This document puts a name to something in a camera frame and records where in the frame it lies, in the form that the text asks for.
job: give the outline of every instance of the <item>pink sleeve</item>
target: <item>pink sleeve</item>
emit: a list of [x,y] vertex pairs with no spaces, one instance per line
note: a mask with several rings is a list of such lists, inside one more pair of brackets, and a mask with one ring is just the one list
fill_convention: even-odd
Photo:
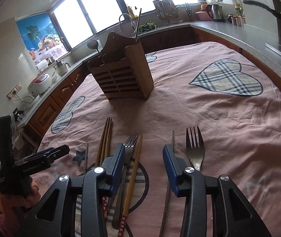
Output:
[[4,224],[4,214],[0,215],[0,231],[5,237],[13,237],[10,231],[6,228]]

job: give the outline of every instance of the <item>dark blue star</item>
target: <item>dark blue star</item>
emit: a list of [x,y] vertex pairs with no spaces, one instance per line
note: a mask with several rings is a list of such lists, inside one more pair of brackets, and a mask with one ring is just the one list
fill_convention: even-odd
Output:
[[78,166],[80,166],[81,162],[85,160],[86,150],[84,150],[83,152],[76,150],[76,153],[77,154],[73,157],[72,161],[76,161],[78,163]]

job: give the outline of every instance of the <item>wooden utensil holder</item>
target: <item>wooden utensil holder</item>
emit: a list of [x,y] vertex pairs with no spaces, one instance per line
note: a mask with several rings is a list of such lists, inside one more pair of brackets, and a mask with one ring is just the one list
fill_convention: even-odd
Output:
[[148,99],[154,81],[139,40],[111,32],[101,53],[87,66],[108,99]]

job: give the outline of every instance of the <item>faucet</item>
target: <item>faucet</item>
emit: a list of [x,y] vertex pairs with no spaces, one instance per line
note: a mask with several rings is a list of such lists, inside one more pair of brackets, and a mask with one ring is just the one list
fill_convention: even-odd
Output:
[[127,14],[127,13],[123,13],[123,14],[119,17],[119,28],[120,28],[121,31],[122,31],[120,18],[121,18],[123,15],[126,15],[126,16],[129,17],[129,19],[131,20],[131,26],[132,26],[132,28],[133,28],[133,30],[134,30],[134,33],[135,33],[135,31],[136,31],[136,24],[135,24],[135,22],[132,20],[132,17],[131,17],[129,14]]

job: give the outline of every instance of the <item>granite countertop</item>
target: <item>granite countertop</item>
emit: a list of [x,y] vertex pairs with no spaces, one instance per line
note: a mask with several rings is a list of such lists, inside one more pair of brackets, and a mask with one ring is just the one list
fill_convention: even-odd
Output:
[[[213,21],[183,22],[178,24],[172,24],[169,26],[162,26],[157,30],[150,31],[149,33],[140,34],[139,37],[141,38],[159,32],[188,26],[209,32],[241,47],[243,50],[250,53],[252,56],[264,63],[266,66],[268,66],[277,75],[281,77],[281,56],[266,47],[266,43],[274,47],[277,47],[278,44],[270,38],[261,35],[256,35],[252,33],[249,29],[233,26],[231,23],[220,23]],[[74,70],[76,70],[80,65],[82,65],[85,60],[91,59],[96,55],[97,52],[93,52],[88,56],[82,58],[81,60],[71,65],[70,70],[65,75],[57,78],[56,82],[52,84],[43,95],[37,97],[34,100],[34,105],[26,111],[22,120],[18,124],[18,128],[24,127],[28,123],[28,121],[31,119],[31,117],[34,115],[40,105],[42,105],[45,99],[56,89],[56,87],[65,78],[67,78]]]

